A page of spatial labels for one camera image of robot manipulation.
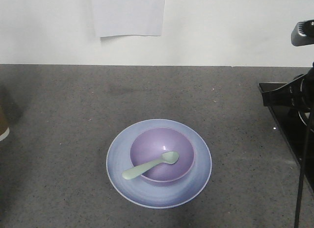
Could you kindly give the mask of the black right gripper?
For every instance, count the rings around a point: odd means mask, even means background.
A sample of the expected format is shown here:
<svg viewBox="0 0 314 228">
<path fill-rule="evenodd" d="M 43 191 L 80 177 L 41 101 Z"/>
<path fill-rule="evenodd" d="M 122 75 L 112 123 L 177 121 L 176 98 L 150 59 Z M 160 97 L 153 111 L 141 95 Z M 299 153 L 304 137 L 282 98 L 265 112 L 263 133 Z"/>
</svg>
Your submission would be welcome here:
<svg viewBox="0 0 314 228">
<path fill-rule="evenodd" d="M 261 94 L 264 106 L 293 107 L 302 112 L 310 112 L 314 109 L 314 65 L 306 74 L 296 76 L 293 98 L 287 83 L 262 82 Z"/>
</svg>

